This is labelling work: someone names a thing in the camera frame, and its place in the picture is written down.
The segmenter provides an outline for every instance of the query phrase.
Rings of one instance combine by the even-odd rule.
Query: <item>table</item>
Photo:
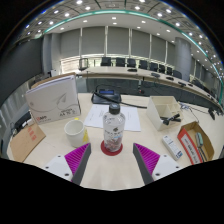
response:
[[[92,106],[91,96],[90,93],[78,95],[82,110],[79,119],[82,121],[85,120]],[[147,106],[149,98],[122,95],[122,99],[129,104]],[[205,108],[195,105],[192,107],[207,112]],[[183,110],[184,119],[180,125],[158,132],[146,116],[146,109],[138,108],[137,110],[141,132],[124,131],[122,140],[124,147],[122,152],[117,156],[107,156],[101,151],[100,144],[103,140],[103,129],[87,127],[92,153],[80,184],[82,187],[103,190],[121,190],[144,186],[137,161],[132,153],[133,143],[141,144],[160,155],[169,155],[168,150],[162,143],[162,137],[164,135],[169,135],[183,152],[183,156],[178,160],[178,164],[182,167],[191,165],[187,154],[177,139],[177,134],[181,124],[183,125],[196,121],[194,115],[190,111]],[[194,114],[200,120],[200,126],[211,140],[215,150],[213,160],[218,159],[224,144],[224,117],[216,115],[214,121],[209,114],[204,114],[196,110]],[[65,124],[72,119],[73,118],[68,118],[40,125],[42,131],[46,134],[46,138],[34,148],[24,163],[42,168],[57,154],[65,155],[74,150],[74,148],[70,146],[64,133]],[[7,154],[10,160],[14,160],[10,145],[8,146]]]
[[[149,70],[144,69],[137,69],[137,72],[129,72],[128,67],[108,67],[108,66],[102,66],[102,67],[91,67],[88,68],[82,72],[79,73],[79,75],[82,75],[85,78],[116,78],[116,79],[130,79],[130,80],[144,80],[144,81],[155,81],[155,77],[152,76],[152,73],[157,73],[160,75],[159,82],[160,84],[164,84],[167,86],[171,86],[177,89],[182,89],[181,85],[178,82],[182,82],[186,84],[186,86],[183,88],[184,90],[194,93],[198,96],[203,97],[207,101],[210,101],[211,103],[215,104],[217,107],[219,107],[222,111],[222,107],[219,105],[218,101],[212,97],[210,94],[205,92],[204,90],[200,89],[199,87],[193,85],[192,87],[189,85],[189,82],[186,82],[182,79],[174,78],[173,81],[166,79],[167,77],[171,77],[169,75],[165,75],[163,73],[153,72]]]

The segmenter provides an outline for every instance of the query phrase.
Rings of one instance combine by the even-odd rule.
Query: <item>white box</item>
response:
[[[173,96],[151,96],[147,106],[146,114],[151,120],[156,130],[161,131],[176,125],[181,125],[181,122],[170,121],[169,125],[163,124],[160,117],[170,118],[176,114],[180,114],[181,121],[183,114],[180,110],[180,105]]]
[[[81,114],[74,75],[54,79],[28,90],[26,101],[37,124]]]

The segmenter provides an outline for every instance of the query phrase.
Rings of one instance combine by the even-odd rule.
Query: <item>ceiling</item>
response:
[[[224,77],[223,65],[209,39],[188,17],[169,5],[158,0],[79,0],[79,2],[78,0],[64,0],[46,9],[27,24],[27,28],[24,27],[18,37],[18,42],[38,38],[45,33],[62,33],[81,27],[115,26],[113,25],[115,20],[112,20],[114,15],[116,26],[119,27],[132,28],[153,35],[160,33],[159,37],[169,42],[175,41],[175,37],[185,38],[191,43],[193,57],[216,77],[217,72],[219,76]]]

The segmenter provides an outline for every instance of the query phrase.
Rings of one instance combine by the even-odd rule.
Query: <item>office chair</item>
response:
[[[204,86],[197,79],[192,80],[191,83],[204,90]]]
[[[151,63],[150,63],[149,70],[150,70],[150,71],[157,72],[157,70],[158,70],[158,64],[151,62]]]
[[[180,72],[178,72],[177,70],[173,70],[173,77],[182,79],[182,74]]]
[[[128,64],[127,64],[127,67],[135,68],[135,67],[136,67],[135,59],[133,59],[133,58],[128,58]]]
[[[102,57],[100,66],[111,66],[111,57]]]
[[[173,69],[171,67],[166,68],[166,74],[167,75],[172,75],[173,74]]]
[[[165,66],[159,65],[159,72],[165,74]]]
[[[79,71],[83,71],[89,67],[88,58],[80,58],[79,59]]]
[[[125,67],[125,58],[116,58],[117,67]]]
[[[148,62],[145,60],[140,60],[138,68],[148,70]]]

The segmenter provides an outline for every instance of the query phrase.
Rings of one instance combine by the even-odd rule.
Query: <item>cardboard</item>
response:
[[[205,134],[203,129],[200,127],[200,125],[197,122],[194,121],[194,122],[191,122],[189,124],[181,126],[181,129],[180,129],[180,131],[178,133],[177,138],[179,139],[179,141],[181,142],[182,145],[183,145],[183,142],[181,141],[181,138],[182,138],[182,136],[183,136],[185,131],[187,132],[188,137],[190,138],[190,140],[192,142],[192,145],[194,146],[194,149],[197,152],[197,155],[199,155],[199,156],[200,156],[200,154],[199,154],[198,149],[197,149],[197,141],[196,141],[195,134],[196,134],[196,132],[200,132],[201,133],[201,136],[203,138],[203,146],[201,148],[204,151],[208,161],[211,161],[213,159],[215,151],[214,151],[214,148],[212,146],[212,143],[211,143],[209,137]]]
[[[45,83],[45,82],[49,82],[49,81],[52,81],[52,80],[55,80],[55,79],[60,79],[60,78],[62,78],[62,77],[66,77],[66,76],[70,76],[70,75],[74,75],[74,76],[75,76],[76,73],[75,73],[75,72],[71,72],[71,73],[68,73],[68,74],[58,75],[58,76],[55,76],[55,77],[50,77],[50,78],[41,80],[41,81],[35,83],[35,84],[31,87],[31,89],[36,88],[37,86],[39,86],[40,84],[43,84],[43,83]]]
[[[23,162],[45,137],[37,124],[22,129],[10,142],[15,161]]]
[[[26,101],[37,124],[81,114],[74,75],[53,79],[28,90]]]

